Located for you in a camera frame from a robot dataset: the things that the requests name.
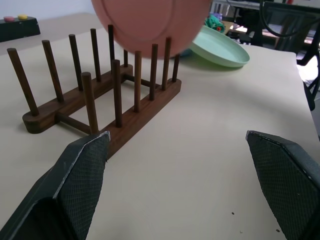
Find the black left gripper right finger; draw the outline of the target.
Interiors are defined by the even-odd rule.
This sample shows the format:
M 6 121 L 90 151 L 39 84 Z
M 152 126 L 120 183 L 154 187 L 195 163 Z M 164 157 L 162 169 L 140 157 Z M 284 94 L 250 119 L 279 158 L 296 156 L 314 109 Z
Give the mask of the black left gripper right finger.
M 297 143 L 249 130 L 262 193 L 286 240 L 320 240 L 320 165 Z

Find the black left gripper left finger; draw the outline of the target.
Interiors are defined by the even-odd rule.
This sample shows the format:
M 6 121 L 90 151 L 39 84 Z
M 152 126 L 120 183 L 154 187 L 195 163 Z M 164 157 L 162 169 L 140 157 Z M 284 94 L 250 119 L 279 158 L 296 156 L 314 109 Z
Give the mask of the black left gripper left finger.
M 105 131 L 70 143 L 0 230 L 0 240 L 86 240 L 110 140 Z

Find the pink plate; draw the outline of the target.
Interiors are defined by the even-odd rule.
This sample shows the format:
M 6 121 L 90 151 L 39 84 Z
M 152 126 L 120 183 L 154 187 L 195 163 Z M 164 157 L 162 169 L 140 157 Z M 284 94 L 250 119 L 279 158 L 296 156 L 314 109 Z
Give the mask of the pink plate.
M 152 45 L 165 55 L 171 39 L 170 56 L 187 49 L 204 25 L 212 0 L 91 0 L 105 29 L 113 26 L 114 40 L 130 53 L 140 51 L 150 58 Z

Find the green plate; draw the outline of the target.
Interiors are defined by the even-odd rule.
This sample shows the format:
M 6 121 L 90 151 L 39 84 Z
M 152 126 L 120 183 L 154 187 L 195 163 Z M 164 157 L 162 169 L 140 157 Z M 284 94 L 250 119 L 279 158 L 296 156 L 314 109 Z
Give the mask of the green plate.
M 248 52 L 228 36 L 203 26 L 189 49 L 191 54 L 181 63 L 193 69 L 239 69 L 250 61 Z

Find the black button box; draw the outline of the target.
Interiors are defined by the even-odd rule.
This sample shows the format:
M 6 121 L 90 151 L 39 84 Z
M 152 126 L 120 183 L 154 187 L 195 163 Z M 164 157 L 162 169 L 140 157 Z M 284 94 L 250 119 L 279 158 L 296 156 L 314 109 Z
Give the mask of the black button box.
M 12 40 L 40 35 L 40 27 L 35 17 L 28 16 L 25 20 L 5 22 L 4 17 L 0 18 L 0 43 Z

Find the green knitted toy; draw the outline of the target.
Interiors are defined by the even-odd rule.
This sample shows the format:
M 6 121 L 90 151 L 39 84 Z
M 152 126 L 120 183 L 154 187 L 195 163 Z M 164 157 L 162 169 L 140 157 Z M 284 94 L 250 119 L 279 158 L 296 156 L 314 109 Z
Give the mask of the green knitted toy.
M 214 15 L 209 15 L 205 19 L 204 25 L 220 33 L 223 33 L 225 31 L 225 25 Z

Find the black metal frame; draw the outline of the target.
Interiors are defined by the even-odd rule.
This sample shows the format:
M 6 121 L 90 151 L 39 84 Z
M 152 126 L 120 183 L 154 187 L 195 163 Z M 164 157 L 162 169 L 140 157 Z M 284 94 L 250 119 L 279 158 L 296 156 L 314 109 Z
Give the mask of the black metal frame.
M 304 92 L 311 111 L 316 107 L 316 95 L 320 90 L 320 8 L 277 3 L 275 0 L 254 0 L 259 9 L 240 10 L 238 24 L 253 33 L 251 44 L 263 46 L 263 30 L 276 36 L 275 50 L 298 54 L 305 38 L 311 30 L 315 31 L 313 40 L 302 59 L 296 63 L 306 66 L 316 57 L 317 77 L 309 85 L 303 84 Z

